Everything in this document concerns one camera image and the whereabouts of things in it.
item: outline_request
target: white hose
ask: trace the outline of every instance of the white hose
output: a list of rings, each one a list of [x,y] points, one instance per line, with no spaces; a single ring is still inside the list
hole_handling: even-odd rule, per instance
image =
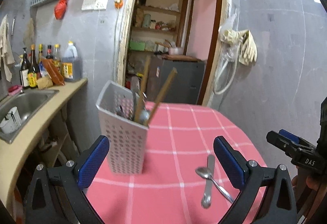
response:
[[[228,61],[226,61],[225,64],[223,65],[221,71],[218,73],[218,76],[215,79],[215,83],[214,83],[214,94],[216,94],[216,95],[223,94],[230,87],[230,85],[232,84],[233,79],[235,77],[235,73],[236,73],[237,61],[238,61],[238,52],[240,50],[240,46],[241,46],[241,44],[239,44],[238,47],[237,47],[237,52],[236,52],[237,53],[237,57],[236,57],[235,62],[234,62],[235,65],[234,65],[233,74],[232,74],[232,77],[231,77],[230,81],[228,82],[228,84],[222,90],[217,91],[217,85],[218,85],[219,78],[220,78],[222,72],[224,71],[224,69],[226,68],[226,66],[228,64]]]

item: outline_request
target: pink tablecloth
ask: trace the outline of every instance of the pink tablecloth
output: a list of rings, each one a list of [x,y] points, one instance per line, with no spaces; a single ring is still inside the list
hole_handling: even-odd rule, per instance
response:
[[[265,166],[246,134],[219,112],[196,105],[161,104],[148,131],[143,174],[113,174],[104,160],[87,197],[106,224],[218,223],[231,204],[213,186],[211,207],[203,209],[205,180],[194,170],[207,165],[219,135],[247,160]],[[236,198],[239,191],[217,159],[214,178]],[[263,193],[260,190],[244,223],[253,219]]]

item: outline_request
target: gray plastic basket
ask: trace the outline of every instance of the gray plastic basket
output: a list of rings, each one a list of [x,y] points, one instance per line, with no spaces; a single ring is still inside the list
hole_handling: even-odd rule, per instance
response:
[[[142,173],[148,127],[116,115],[120,105],[125,115],[134,111],[132,92],[108,81],[96,102],[101,133],[110,140],[107,161],[113,173]]]

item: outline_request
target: stainless steel sink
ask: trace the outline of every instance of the stainless steel sink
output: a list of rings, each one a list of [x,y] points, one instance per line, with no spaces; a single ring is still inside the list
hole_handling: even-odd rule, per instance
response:
[[[0,103],[0,122],[12,107],[17,107],[22,125],[10,134],[4,134],[0,129],[0,138],[11,144],[28,120],[49,101],[58,90],[23,90],[3,103]]]

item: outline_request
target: wooden cutting board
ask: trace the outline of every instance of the wooden cutting board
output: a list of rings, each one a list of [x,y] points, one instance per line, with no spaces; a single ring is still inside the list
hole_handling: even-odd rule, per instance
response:
[[[169,55],[169,54],[163,54],[163,59],[171,60],[171,61],[189,61],[189,62],[198,62],[201,61],[201,59],[195,58],[193,56],[189,55]]]

